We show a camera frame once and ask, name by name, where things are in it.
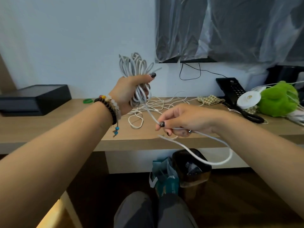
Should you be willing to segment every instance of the black beaded bracelet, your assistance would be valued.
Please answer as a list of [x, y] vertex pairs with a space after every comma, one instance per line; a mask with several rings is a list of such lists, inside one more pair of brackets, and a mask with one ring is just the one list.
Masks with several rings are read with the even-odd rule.
[[102, 102], [109, 109], [109, 111], [110, 111], [110, 113], [112, 115], [112, 118], [113, 118], [113, 124], [112, 125], [115, 125], [116, 122], [117, 122], [117, 117], [116, 117], [115, 110], [110, 106], [109, 103], [107, 103], [105, 101], [105, 99], [103, 99], [103, 98], [97, 98], [97, 99], [94, 100], [94, 102], [97, 102], [97, 101]]

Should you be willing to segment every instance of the black trash bin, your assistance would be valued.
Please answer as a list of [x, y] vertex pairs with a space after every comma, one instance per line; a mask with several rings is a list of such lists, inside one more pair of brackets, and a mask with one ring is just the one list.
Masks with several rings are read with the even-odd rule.
[[[207, 159], [197, 150], [190, 149], [198, 157], [207, 161]], [[173, 168], [179, 177], [179, 196], [189, 202], [204, 193], [206, 182], [211, 174], [211, 165], [204, 164], [196, 160], [187, 150], [183, 149], [173, 153]], [[198, 168], [189, 171], [190, 165]]]

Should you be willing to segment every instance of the pants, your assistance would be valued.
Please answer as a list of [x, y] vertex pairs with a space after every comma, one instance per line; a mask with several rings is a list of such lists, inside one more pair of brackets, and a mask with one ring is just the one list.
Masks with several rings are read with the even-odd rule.
[[[130, 194], [114, 216], [114, 228], [154, 228], [152, 202], [143, 192]], [[175, 194], [159, 199], [158, 228], [198, 228], [185, 202]]]

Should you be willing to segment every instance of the dark wooden floor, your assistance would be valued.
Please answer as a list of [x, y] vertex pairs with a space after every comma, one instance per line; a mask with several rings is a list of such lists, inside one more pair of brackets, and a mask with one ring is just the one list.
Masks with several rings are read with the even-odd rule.
[[[157, 196], [149, 173], [110, 174], [101, 227], [112, 227], [123, 199], [134, 191]], [[189, 209], [199, 227], [304, 227], [304, 221], [250, 168], [213, 170], [205, 193]]]

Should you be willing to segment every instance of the white panel under desk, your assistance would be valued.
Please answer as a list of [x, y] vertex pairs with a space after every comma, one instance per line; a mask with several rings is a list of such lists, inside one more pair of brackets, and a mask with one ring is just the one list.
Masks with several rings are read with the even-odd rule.
[[[228, 148], [202, 148], [198, 149], [208, 161], [219, 162], [229, 155]], [[150, 172], [152, 161], [171, 156], [176, 149], [158, 150], [132, 150], [132, 151], [106, 151], [108, 169], [110, 174]], [[236, 153], [229, 162], [217, 168], [249, 167]]]

